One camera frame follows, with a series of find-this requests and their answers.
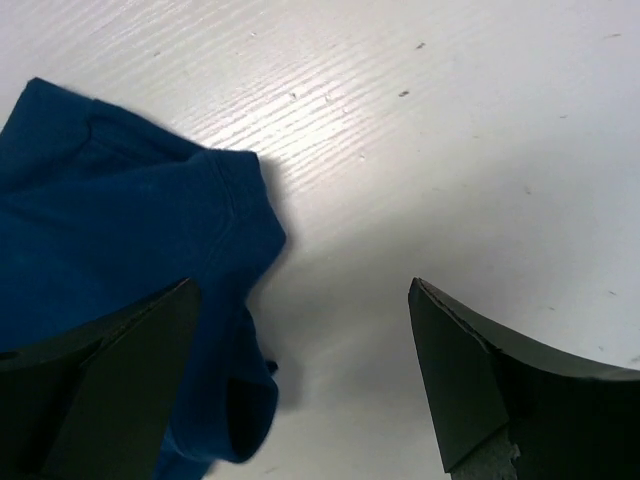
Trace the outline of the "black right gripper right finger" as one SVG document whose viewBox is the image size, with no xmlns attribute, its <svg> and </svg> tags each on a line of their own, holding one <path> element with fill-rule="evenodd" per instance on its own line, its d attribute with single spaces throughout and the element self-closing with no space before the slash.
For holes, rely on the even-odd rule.
<svg viewBox="0 0 640 480">
<path fill-rule="evenodd" d="M 639 374 L 534 340 L 423 279 L 411 326 L 453 479 L 635 479 Z"/>
</svg>

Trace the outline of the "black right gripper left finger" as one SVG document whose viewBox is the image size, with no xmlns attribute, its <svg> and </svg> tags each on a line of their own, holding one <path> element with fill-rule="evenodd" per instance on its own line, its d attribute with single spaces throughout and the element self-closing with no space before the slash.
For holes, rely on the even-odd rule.
<svg viewBox="0 0 640 480">
<path fill-rule="evenodd" d="M 2 353 L 2 478 L 151 478 L 199 307 L 199 287 L 184 279 Z"/>
</svg>

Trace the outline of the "blue Mickey print t-shirt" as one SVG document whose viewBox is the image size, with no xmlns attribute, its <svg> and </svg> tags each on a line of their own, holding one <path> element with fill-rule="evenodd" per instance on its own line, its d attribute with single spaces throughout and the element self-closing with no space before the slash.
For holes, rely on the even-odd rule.
<svg viewBox="0 0 640 480">
<path fill-rule="evenodd" d="M 95 320 L 183 278 L 198 327 L 153 475 L 243 463 L 278 402 L 246 300 L 286 242 L 259 159 L 30 80 L 1 133 L 1 347 Z"/>
</svg>

